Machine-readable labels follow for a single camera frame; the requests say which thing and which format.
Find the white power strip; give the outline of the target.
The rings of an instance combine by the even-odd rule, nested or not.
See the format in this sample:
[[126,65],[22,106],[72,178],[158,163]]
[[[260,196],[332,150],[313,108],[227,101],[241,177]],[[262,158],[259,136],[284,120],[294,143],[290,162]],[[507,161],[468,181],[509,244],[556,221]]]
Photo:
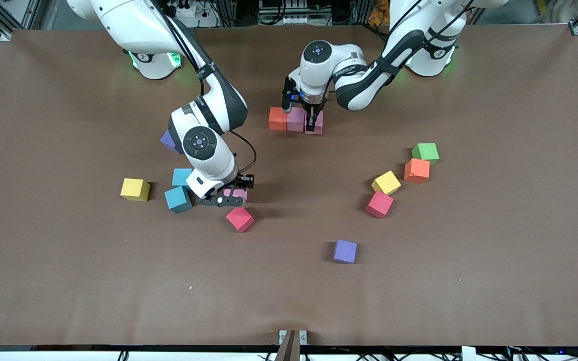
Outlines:
[[210,0],[167,0],[163,10],[188,28],[218,28],[222,25]]

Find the white electronics box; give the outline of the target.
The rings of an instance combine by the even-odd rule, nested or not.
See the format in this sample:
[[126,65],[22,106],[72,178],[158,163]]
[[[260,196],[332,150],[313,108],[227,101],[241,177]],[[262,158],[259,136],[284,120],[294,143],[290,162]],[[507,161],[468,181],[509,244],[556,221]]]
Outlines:
[[302,25],[320,14],[315,0],[258,0],[260,25]]

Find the purple foam cube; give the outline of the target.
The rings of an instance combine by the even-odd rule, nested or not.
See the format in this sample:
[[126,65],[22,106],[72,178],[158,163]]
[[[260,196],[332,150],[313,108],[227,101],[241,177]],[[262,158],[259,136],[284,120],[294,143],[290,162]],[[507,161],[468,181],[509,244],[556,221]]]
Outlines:
[[357,251],[358,244],[339,239],[335,242],[332,261],[343,264],[354,264]]
[[166,130],[163,135],[160,138],[160,142],[161,144],[168,150],[176,153],[176,154],[182,154],[180,151],[178,151],[175,147],[175,142],[172,139],[169,130]]

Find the table cover sheet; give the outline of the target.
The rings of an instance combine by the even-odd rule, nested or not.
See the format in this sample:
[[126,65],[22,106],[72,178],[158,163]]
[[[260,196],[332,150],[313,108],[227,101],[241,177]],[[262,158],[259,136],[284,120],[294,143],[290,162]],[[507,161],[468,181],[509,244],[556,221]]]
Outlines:
[[[196,31],[243,94],[258,159],[244,233],[227,209],[175,214],[186,158],[159,142],[199,92],[190,67],[144,79],[104,31],[0,43],[0,344],[578,345],[578,37],[467,27],[438,76],[401,72],[360,112],[330,101],[321,137],[267,125],[315,39],[356,27]],[[435,142],[422,184],[411,150]],[[372,181],[401,187],[385,219]],[[120,196],[151,184],[147,202]],[[335,242],[358,244],[354,264]]]

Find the red foam cube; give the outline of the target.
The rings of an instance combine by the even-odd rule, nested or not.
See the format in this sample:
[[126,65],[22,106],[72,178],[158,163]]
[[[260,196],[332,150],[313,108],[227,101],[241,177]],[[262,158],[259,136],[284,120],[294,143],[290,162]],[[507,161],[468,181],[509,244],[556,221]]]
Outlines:
[[246,232],[254,223],[255,218],[250,214],[247,208],[233,208],[230,210],[226,219],[239,233]]
[[365,207],[365,212],[377,219],[385,219],[394,203],[394,199],[381,191],[376,191]]

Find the orange foam cube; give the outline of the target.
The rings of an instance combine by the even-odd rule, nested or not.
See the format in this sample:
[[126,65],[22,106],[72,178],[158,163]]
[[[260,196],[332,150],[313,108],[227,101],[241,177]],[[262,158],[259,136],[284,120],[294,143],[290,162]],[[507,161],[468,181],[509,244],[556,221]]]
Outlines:
[[404,180],[410,183],[422,184],[429,180],[431,162],[420,158],[411,158],[404,167]]
[[268,114],[268,127],[270,130],[287,131],[287,113],[281,107],[272,106]]

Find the blue foam cube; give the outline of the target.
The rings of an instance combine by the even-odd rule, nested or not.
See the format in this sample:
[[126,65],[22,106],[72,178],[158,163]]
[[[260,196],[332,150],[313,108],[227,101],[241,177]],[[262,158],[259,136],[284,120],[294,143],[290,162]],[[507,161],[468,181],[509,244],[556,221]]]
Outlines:
[[177,167],[174,169],[172,174],[172,186],[173,187],[184,187],[187,190],[190,189],[187,178],[192,173],[192,169],[188,167]]
[[164,192],[168,210],[175,214],[190,210],[193,207],[190,195],[184,187],[175,187]]

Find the green foam cube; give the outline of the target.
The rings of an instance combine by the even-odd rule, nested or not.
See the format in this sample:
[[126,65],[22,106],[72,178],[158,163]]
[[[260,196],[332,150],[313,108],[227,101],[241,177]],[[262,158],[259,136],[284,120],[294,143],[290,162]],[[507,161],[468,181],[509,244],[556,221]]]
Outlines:
[[411,157],[426,160],[433,165],[440,160],[440,153],[435,142],[420,142],[411,150]]

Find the yellow foam cube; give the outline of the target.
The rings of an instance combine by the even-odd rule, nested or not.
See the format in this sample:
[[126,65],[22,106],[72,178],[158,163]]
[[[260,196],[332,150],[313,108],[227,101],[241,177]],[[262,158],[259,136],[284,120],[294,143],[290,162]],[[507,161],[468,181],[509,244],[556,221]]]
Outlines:
[[390,170],[377,176],[372,181],[371,187],[375,192],[382,192],[385,195],[391,195],[401,187],[401,183],[395,176],[394,172]]
[[147,202],[151,192],[151,184],[144,179],[124,178],[120,196],[129,201]]

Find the orange yellow object pile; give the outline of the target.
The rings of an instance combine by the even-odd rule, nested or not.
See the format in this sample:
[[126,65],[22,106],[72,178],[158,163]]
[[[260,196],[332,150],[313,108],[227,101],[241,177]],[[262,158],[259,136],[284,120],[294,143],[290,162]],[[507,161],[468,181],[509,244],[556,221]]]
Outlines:
[[390,0],[374,0],[367,24],[372,27],[387,27],[390,23]]

